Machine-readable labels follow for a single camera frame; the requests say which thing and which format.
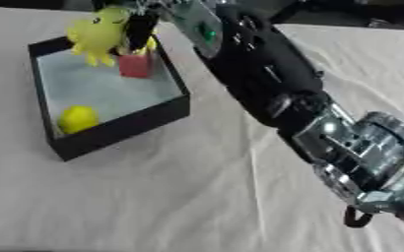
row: yellow ball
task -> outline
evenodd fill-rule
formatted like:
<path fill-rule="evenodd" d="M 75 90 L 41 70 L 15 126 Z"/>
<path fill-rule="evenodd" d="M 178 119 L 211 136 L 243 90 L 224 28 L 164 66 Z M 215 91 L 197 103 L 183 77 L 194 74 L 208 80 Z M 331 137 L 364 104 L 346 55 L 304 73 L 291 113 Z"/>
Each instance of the yellow ball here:
<path fill-rule="evenodd" d="M 58 126 L 65 134 L 75 134 L 99 125 L 98 114 L 89 106 L 70 106 L 58 119 Z"/>

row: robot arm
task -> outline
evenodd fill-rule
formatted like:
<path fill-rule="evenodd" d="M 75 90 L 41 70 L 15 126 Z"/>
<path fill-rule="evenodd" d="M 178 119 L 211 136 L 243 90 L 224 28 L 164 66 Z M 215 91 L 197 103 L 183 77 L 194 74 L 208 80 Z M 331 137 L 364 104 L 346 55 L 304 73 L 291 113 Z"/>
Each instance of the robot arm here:
<path fill-rule="evenodd" d="M 322 73 L 276 28 L 226 1 L 126 1 L 172 21 L 230 94 L 273 127 L 348 204 L 345 224 L 379 213 L 404 220 L 404 123 L 382 112 L 351 117 L 323 90 Z M 356 211 L 364 213 L 356 219 Z"/>

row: yellow toy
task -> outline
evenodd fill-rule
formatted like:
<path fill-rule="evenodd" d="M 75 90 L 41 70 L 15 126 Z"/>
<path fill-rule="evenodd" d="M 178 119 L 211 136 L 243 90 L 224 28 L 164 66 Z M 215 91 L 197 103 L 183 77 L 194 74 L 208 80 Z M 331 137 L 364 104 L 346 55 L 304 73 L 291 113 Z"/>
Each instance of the yellow toy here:
<path fill-rule="evenodd" d="M 58 119 L 58 126 L 65 134 L 75 134 L 99 124 L 98 114 L 89 106 L 71 106 Z"/>
<path fill-rule="evenodd" d="M 125 39 L 129 18 L 127 9 L 112 6 L 98 11 L 92 20 L 76 21 L 67 29 L 67 37 L 75 44 L 73 54 L 85 53 L 86 62 L 94 67 L 99 65 L 99 60 L 109 67 L 114 66 L 115 62 L 108 53 L 112 48 L 116 48 L 121 55 L 130 54 Z M 156 41 L 150 37 L 144 48 L 132 53 L 144 55 L 156 48 Z"/>

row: red block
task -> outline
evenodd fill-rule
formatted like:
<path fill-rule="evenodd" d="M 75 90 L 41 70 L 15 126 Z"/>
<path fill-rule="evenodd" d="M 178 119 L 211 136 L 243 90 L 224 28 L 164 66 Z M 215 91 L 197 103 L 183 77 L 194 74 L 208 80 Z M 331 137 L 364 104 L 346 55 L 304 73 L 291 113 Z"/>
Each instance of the red block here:
<path fill-rule="evenodd" d="M 118 61 L 121 76 L 141 79 L 147 79 L 151 76 L 153 64 L 150 52 L 144 55 L 119 56 Z"/>

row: table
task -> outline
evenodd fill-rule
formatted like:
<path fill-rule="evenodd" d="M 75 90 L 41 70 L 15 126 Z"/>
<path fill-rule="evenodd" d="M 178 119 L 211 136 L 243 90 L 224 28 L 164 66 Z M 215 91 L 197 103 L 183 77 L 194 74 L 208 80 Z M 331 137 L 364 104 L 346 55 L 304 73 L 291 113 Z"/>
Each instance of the table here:
<path fill-rule="evenodd" d="M 0 248 L 404 252 L 393 216 L 345 227 L 345 205 L 243 112 L 172 25 L 159 37 L 192 92 L 191 117 L 60 161 L 44 140 L 27 44 L 81 15 L 0 9 Z M 281 29 L 355 115 L 404 118 L 404 31 Z"/>

